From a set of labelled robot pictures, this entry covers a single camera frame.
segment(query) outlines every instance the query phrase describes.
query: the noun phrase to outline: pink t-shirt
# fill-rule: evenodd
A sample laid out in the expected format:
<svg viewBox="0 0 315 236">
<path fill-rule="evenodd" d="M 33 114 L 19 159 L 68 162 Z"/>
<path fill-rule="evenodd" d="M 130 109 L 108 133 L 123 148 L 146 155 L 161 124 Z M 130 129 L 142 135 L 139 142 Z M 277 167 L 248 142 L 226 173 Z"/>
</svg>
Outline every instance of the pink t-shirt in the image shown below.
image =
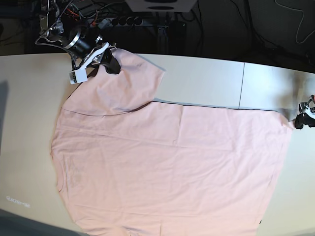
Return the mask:
<svg viewBox="0 0 315 236">
<path fill-rule="evenodd" d="M 292 125 L 273 111 L 151 102 L 163 71 L 124 50 L 65 102 L 52 144 L 73 221 L 94 236 L 253 236 Z"/>
</svg>

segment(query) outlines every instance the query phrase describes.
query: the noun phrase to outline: table surface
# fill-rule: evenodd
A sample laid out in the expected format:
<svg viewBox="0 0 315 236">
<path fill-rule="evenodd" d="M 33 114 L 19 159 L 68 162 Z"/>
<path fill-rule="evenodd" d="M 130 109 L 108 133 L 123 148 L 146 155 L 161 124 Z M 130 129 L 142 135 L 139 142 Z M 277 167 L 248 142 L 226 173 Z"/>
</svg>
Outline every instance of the table surface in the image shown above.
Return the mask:
<svg viewBox="0 0 315 236">
<path fill-rule="evenodd" d="M 156 100 L 277 110 L 292 119 L 297 104 L 315 91 L 310 73 L 217 59 L 140 56 L 166 70 Z M 68 81 L 70 69 L 67 54 L 0 57 L 0 209 L 80 231 L 58 194 L 50 157 L 59 110 L 77 87 Z M 315 235 L 314 134 L 315 128 L 293 131 L 258 236 Z"/>
</svg>

